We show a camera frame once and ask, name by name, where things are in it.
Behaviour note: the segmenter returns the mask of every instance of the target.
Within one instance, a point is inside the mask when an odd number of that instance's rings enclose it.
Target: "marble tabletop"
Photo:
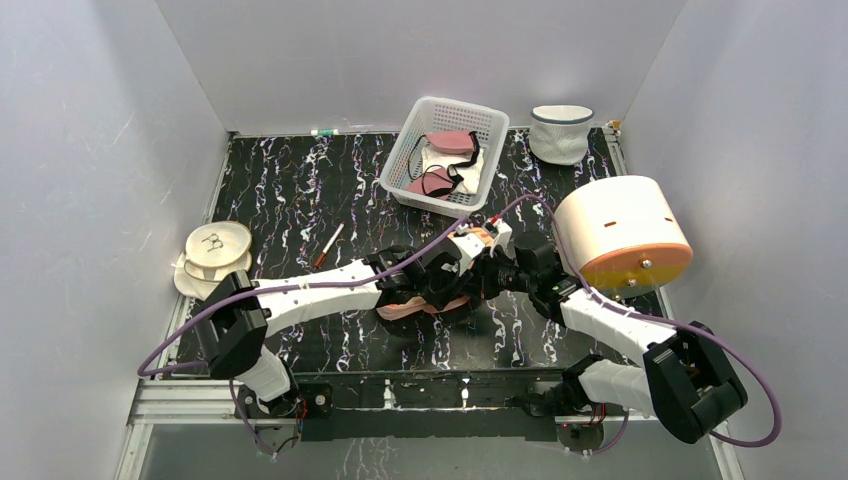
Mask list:
[[[251,278],[303,275],[338,224],[344,230],[324,268],[335,268],[390,245],[420,246],[453,219],[398,204],[379,185],[397,134],[234,138],[213,221],[234,220],[253,233]],[[575,167],[537,161],[526,130],[510,130],[479,223],[532,192],[556,206],[575,188],[615,174],[600,129]],[[507,217],[516,232],[550,235],[541,207],[525,202]],[[629,301],[660,315],[651,293]],[[489,370],[567,367],[590,353],[620,358],[607,346],[541,318],[527,296],[503,293],[476,310],[419,313],[389,322],[373,311],[316,318],[266,340],[296,373],[401,370]],[[201,358],[193,333],[177,360]]]

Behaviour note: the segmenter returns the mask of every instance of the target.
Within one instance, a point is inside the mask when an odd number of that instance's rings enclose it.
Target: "gray floor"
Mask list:
[[[608,438],[617,430],[610,424]],[[240,425],[159,425],[141,478],[719,479],[709,440],[686,445],[659,423],[631,422],[613,450],[584,460],[518,438],[365,438],[303,443],[276,463]]]

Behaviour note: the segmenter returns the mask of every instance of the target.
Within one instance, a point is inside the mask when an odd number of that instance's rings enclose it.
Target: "metal frame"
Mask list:
[[[616,174],[626,175],[624,156],[622,154],[618,137],[615,131],[609,127],[602,127],[607,146],[610,151],[611,160]],[[220,192],[224,172],[229,163],[230,149],[224,157],[218,182],[210,199],[209,206],[203,217],[203,223],[208,223],[214,214]],[[658,290],[660,308],[667,318],[674,318],[671,304],[668,301],[668,292],[664,287]],[[180,297],[174,309],[174,314],[169,323],[167,336],[174,333],[185,323],[189,311],[190,301],[186,297]],[[175,360],[179,341],[169,347],[159,358],[158,365],[164,366]],[[620,423],[623,417],[608,417],[607,421]],[[574,423],[585,421],[585,417],[555,417],[556,423]],[[644,416],[633,411],[630,421],[658,421],[654,416]],[[255,420],[256,425],[286,426],[294,425],[292,419],[266,419]],[[133,402],[128,420],[127,432],[124,440],[124,449],[118,470],[115,474],[116,480],[137,480],[140,478],[144,459],[150,445],[155,425],[160,424],[241,424],[243,423],[235,415],[235,406],[232,402],[229,382],[221,380],[142,380]],[[716,430],[727,434],[726,422]],[[716,457],[716,463],[723,480],[744,480],[742,469],[736,458],[736,452],[731,445],[710,437],[710,443]]]

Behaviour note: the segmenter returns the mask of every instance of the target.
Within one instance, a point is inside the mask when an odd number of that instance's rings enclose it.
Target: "white wall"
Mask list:
[[[230,131],[397,130],[418,98],[621,118],[684,0],[157,0]]]
[[[226,134],[153,0],[0,6],[0,469],[112,478]]]
[[[675,313],[715,328],[776,387],[782,436],[737,449],[747,479],[845,478],[848,3],[691,0],[624,122],[695,251]],[[771,426],[764,395],[732,433]]]

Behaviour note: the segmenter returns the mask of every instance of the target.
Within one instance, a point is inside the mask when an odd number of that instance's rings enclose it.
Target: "basket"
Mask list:
[[[492,180],[498,170],[508,127],[509,117],[498,110],[447,98],[421,98],[412,107],[412,112],[409,113],[392,147],[389,160],[380,173],[380,185],[398,202],[410,207],[455,218],[476,212],[486,204]],[[440,200],[408,192],[406,187],[412,180],[407,172],[407,158],[412,162],[413,175],[417,177],[421,174],[421,155],[412,155],[415,142],[421,135],[454,130],[476,131],[480,146],[485,148],[477,193],[469,195],[454,192],[446,199]]]

